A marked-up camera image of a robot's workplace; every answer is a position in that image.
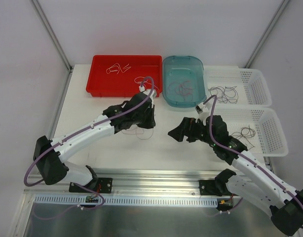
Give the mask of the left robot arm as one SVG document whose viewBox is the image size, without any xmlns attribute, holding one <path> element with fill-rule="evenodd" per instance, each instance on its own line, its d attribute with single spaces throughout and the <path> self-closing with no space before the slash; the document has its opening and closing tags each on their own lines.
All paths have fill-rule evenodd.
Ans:
<svg viewBox="0 0 303 237">
<path fill-rule="evenodd" d="M 93 142 L 115 135 L 132 126 L 153 129 L 154 91 L 146 90 L 135 94 L 130 100 L 109 106 L 102 114 L 77 131 L 61 137 L 47 139 L 42 136 L 37 140 L 34 152 L 34 165 L 46 185 L 60 181 L 70 183 L 72 193 L 98 192 L 100 179 L 89 166 L 80 166 L 69 162 L 78 151 Z"/>
</svg>

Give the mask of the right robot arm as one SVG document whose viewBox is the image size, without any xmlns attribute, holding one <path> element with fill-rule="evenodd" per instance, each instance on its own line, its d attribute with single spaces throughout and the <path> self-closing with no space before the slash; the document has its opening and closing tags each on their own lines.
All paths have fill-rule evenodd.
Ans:
<svg viewBox="0 0 303 237">
<path fill-rule="evenodd" d="M 231 192 L 246 199 L 287 236 L 303 229 L 303 189 L 297 190 L 258 162 L 243 143 L 229 135 L 221 116 L 210 116 L 206 121 L 185 117 L 168 135 L 178 142 L 186 139 L 208 144 L 218 158 L 250 179 L 246 182 L 226 169 L 215 178 L 216 195 Z"/>
</svg>

